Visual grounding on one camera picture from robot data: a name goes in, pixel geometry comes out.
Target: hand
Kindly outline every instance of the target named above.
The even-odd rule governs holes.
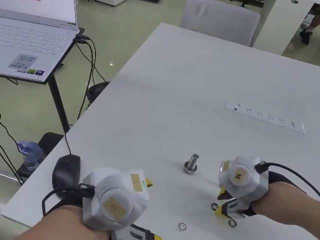
[[[286,182],[274,182],[262,198],[252,203],[252,208],[255,213],[276,222],[298,225],[304,206],[310,201],[313,199],[299,188]]]
[[[98,232],[83,224],[82,209],[66,205],[53,210],[16,240],[108,240],[109,232]]]

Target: black wrist strap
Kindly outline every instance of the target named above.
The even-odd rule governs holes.
[[[269,171],[268,174],[269,174],[269,184],[273,184],[273,183],[276,183],[276,182],[284,182],[284,183],[291,184],[291,185],[295,186],[296,188],[300,189],[297,185],[295,185],[292,181],[290,181],[288,178],[286,178],[285,176],[281,175],[280,173],[277,173],[277,172],[274,172],[274,171]],[[243,211],[243,214],[245,214],[247,216],[257,215],[251,205],[247,210]]]
[[[58,202],[55,206],[53,206],[46,215],[50,214],[52,211],[62,207],[62,206],[67,206],[67,205],[71,205],[71,206],[76,206],[79,208],[83,207],[83,202],[82,202],[82,196],[80,194],[80,192],[78,191],[68,191],[65,194],[65,197]]]

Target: plastic bottle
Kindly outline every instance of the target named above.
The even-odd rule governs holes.
[[[30,172],[34,172],[46,157],[44,151],[33,141],[19,141],[18,146],[25,166]]]

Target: laptop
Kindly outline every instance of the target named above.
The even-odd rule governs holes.
[[[77,33],[75,0],[0,0],[0,76],[44,83]]]

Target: floor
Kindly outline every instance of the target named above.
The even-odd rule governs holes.
[[[112,7],[100,2],[79,0],[78,22],[97,45],[96,66],[107,81],[111,81],[139,46],[160,22],[179,25],[185,0],[161,0],[159,4],[143,0],[127,0]],[[259,12],[260,8],[248,6]],[[85,54],[88,49],[82,47]],[[300,43],[298,33],[284,52],[284,56],[320,66],[320,28],[314,31],[309,46]],[[89,63],[74,48],[56,72],[57,84],[69,123],[76,121],[90,71]],[[95,75],[96,83],[102,80]],[[17,140],[37,142],[44,133],[62,134],[60,121],[48,86],[19,82],[19,85],[0,79],[1,122]],[[15,166],[22,163],[15,144],[0,129],[0,143]],[[0,162],[0,171],[9,172]],[[0,180],[0,211],[18,190],[18,186]],[[0,218],[0,239],[10,239],[26,228]]]

